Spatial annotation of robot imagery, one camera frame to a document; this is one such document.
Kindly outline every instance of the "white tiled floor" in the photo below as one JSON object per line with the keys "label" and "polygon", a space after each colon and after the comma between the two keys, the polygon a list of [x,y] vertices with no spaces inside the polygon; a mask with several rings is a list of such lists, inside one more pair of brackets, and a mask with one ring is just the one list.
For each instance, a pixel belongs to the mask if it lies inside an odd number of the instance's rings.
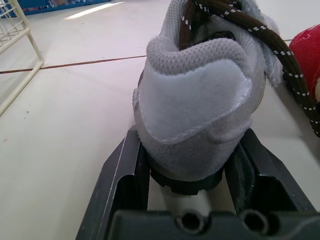
{"label": "white tiled floor", "polygon": [[[28,19],[46,66],[125,58],[146,53],[148,41],[160,31],[168,3],[127,0],[75,19],[66,18],[97,5]],[[277,21],[284,39],[320,22],[318,0],[258,3]],[[0,71],[30,68],[35,60],[31,50],[27,41],[19,42],[0,55]],[[132,91],[144,61],[41,70],[3,114],[1,240],[75,238],[101,167],[133,122]],[[0,74],[0,94],[24,74]],[[285,163],[320,210],[319,139],[303,112],[285,90],[267,87],[253,120],[259,139]],[[225,202],[230,203],[226,189],[224,181],[209,193],[213,200],[204,192],[178,197],[152,181],[149,207],[173,211],[197,206],[205,214],[226,208]]]}

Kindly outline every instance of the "red object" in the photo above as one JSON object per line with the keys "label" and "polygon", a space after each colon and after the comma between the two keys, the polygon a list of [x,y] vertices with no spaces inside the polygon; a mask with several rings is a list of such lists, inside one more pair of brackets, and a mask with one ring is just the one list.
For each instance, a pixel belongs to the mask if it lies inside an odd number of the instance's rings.
{"label": "red object", "polygon": [[320,79],[320,24],[299,33],[289,47],[301,66],[311,96],[316,100],[315,88]]}

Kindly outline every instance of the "brown shoelace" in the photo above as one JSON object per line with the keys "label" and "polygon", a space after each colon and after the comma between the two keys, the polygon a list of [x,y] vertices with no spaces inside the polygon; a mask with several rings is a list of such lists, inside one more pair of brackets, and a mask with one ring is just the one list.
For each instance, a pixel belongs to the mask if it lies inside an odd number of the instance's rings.
{"label": "brown shoelace", "polygon": [[314,133],[320,138],[320,115],[294,53],[276,32],[240,9],[241,4],[233,0],[189,0],[184,6],[181,18],[179,50],[191,47],[192,36],[197,26],[207,21],[212,15],[217,15],[248,31],[264,42],[280,60],[298,103],[309,118]]}

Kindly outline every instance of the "tile grout line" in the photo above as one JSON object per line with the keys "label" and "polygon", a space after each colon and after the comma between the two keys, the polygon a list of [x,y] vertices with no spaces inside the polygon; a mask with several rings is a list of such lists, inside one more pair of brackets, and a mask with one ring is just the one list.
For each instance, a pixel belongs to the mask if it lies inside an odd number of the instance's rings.
{"label": "tile grout line", "polygon": [[[146,55],[141,55],[141,56],[130,56],[130,57],[122,57],[122,58],[103,59],[103,60],[96,60],[96,61],[83,61],[83,62],[62,64],[62,65],[45,66],[45,67],[41,67],[40,70],[57,69],[57,68],[65,68],[65,67],[88,65],[88,64],[99,64],[99,63],[114,62],[114,61],[127,60],[127,59],[139,59],[139,58],[145,58],[145,57],[146,57]],[[32,70],[33,70],[33,68],[7,70],[7,71],[0,71],[0,74],[13,74],[13,73],[20,73],[20,72],[30,72]]]}

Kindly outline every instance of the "white wire rack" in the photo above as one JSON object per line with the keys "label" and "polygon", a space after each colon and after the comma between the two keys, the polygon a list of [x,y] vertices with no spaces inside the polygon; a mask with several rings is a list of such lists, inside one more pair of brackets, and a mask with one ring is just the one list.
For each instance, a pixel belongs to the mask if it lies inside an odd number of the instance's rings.
{"label": "white wire rack", "polygon": [[0,116],[15,100],[44,64],[44,59],[30,31],[28,20],[17,0],[0,0],[0,54],[12,47],[22,37],[27,36],[33,46],[39,61],[33,70],[23,79],[14,91],[0,105]]}

